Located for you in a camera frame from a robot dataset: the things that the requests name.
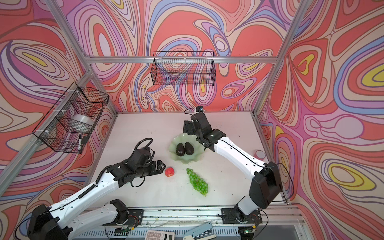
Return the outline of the red fake strawberry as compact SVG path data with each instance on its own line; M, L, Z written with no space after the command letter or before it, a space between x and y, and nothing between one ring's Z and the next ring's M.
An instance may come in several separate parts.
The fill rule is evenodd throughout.
M175 174L175 170L172 167L169 167L165 170L166 177L172 177Z

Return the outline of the dark fake avocado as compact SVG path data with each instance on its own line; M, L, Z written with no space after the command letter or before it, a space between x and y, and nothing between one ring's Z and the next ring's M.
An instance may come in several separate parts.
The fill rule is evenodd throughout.
M185 150L185 153L189 156L193 155L195 152L194 146L189 142L185 143Z
M183 145L183 143L179 143L177 146L176 146L176 154L177 156L179 157L182 157L185 155L185 147Z

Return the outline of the green fake grape bunch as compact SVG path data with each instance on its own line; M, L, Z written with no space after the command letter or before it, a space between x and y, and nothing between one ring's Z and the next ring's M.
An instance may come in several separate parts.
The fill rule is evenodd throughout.
M187 168L187 175L189 181L193 186L194 190L198 191L201 195L206 196L209 191L208 183L201 178L193 169Z

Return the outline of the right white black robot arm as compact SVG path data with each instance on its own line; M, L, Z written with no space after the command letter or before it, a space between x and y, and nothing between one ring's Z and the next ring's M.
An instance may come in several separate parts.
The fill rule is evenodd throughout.
M213 129L204 113L203 106L194 108L189 121L184 121L183 133L196 136L204 149L226 158L251 180L249 193L233 208L234 220L244 223L254 211L266 209L283 191L277 164L265 163L238 147L227 135Z

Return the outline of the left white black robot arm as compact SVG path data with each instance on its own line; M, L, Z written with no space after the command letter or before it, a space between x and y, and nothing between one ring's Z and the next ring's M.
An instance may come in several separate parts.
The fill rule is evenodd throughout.
M141 140L139 143L146 143L145 146L136 145L127 159L104 167L95 181L70 197L49 207L36 207L31 217L21 222L22 225L29 223L27 237L30 240L73 240L99 226L126 225L132 216L119 199L96 210L86 210L102 197L132 184L136 178L144 180L163 173L166 165L160 160L154 161L152 142L152 138Z

